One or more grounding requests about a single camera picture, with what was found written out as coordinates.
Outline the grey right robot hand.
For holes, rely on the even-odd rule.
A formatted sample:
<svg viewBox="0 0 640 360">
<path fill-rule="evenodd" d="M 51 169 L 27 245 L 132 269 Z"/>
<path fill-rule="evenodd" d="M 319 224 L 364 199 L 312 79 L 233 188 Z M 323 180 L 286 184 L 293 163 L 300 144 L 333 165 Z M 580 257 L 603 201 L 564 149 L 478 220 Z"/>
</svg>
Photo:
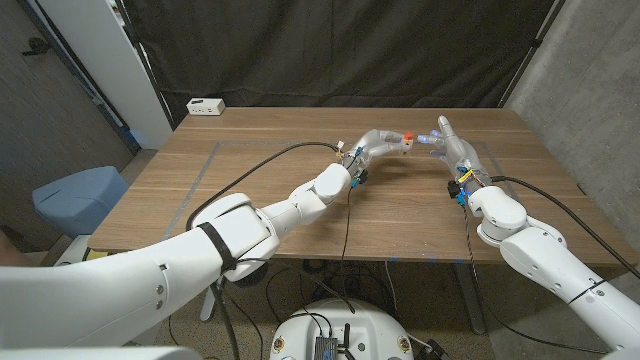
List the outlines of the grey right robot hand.
<svg viewBox="0 0 640 360">
<path fill-rule="evenodd" d="M 438 126 L 439 131 L 419 134 L 417 141 L 434 147 L 430 155 L 444 162 L 456 181 L 471 171 L 472 175 L 463 182 L 467 191 L 474 192 L 481 187 L 491 186 L 490 175 L 481 164 L 474 147 L 455 133 L 444 115 L 438 117 Z"/>
</svg>

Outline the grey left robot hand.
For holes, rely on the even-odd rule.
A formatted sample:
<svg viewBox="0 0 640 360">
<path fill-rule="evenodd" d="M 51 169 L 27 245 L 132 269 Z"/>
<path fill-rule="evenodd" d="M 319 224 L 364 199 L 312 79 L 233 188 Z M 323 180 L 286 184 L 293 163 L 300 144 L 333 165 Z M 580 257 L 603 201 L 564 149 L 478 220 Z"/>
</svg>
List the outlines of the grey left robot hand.
<svg viewBox="0 0 640 360">
<path fill-rule="evenodd" d="M 406 154 L 413 145 L 411 133 L 372 129 L 346 152 L 343 166 L 351 175 L 366 169 L 371 161 L 389 152 Z"/>
</svg>

